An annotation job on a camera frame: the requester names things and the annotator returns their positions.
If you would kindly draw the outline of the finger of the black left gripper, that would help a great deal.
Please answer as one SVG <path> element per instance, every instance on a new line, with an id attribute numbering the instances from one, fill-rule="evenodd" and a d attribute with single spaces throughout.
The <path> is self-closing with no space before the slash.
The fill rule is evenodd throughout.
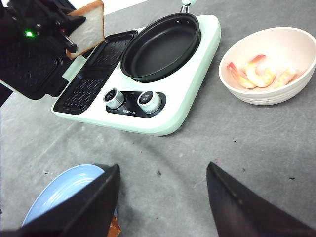
<path id="1" fill-rule="evenodd" d="M 58 31 L 73 31 L 77 29 L 82 23 L 84 23 L 86 17 L 84 16 L 72 16 L 64 13 L 57 14 L 56 29 Z"/>
<path id="2" fill-rule="evenodd" d="M 70 53 L 76 53 L 78 46 L 65 34 L 64 31 L 59 33 L 61 42 Z"/>

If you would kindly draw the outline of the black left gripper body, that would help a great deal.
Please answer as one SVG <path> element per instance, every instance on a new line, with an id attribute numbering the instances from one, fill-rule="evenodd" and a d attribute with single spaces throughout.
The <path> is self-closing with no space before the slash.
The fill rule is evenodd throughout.
<path id="1" fill-rule="evenodd" d="M 52 37 L 65 48 L 56 29 L 57 14 L 68 15 L 73 10 L 74 6 L 67 0 L 10 0 L 7 3 L 7 43 Z"/>

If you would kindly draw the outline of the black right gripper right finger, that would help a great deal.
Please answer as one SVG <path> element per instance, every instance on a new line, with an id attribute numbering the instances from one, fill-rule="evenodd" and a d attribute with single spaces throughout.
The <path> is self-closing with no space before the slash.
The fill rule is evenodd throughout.
<path id="1" fill-rule="evenodd" d="M 210 208 L 220 237 L 314 237 L 315 229 L 292 217 L 210 162 Z"/>

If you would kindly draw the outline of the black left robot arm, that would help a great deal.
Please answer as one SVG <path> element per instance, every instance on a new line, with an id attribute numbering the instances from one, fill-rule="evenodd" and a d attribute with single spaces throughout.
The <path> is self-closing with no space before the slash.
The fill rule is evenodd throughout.
<path id="1" fill-rule="evenodd" d="M 52 41 L 71 53 L 78 45 L 70 34 L 86 17 L 72 16 L 73 6 L 66 0 L 10 0 L 0 4 L 0 42 L 7 44 L 27 40 Z"/>

